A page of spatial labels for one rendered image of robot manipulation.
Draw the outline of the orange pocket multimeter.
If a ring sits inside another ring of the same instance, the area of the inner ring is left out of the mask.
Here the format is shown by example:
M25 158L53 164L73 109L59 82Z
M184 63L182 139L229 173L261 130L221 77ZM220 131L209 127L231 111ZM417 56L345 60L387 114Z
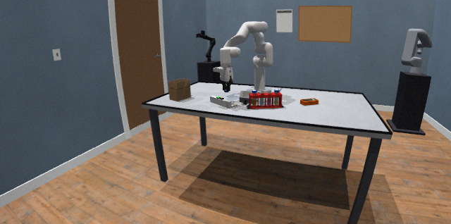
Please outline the orange pocket multimeter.
M319 100L318 99L300 99L300 103L304 106L307 105L314 105L314 104L319 104Z

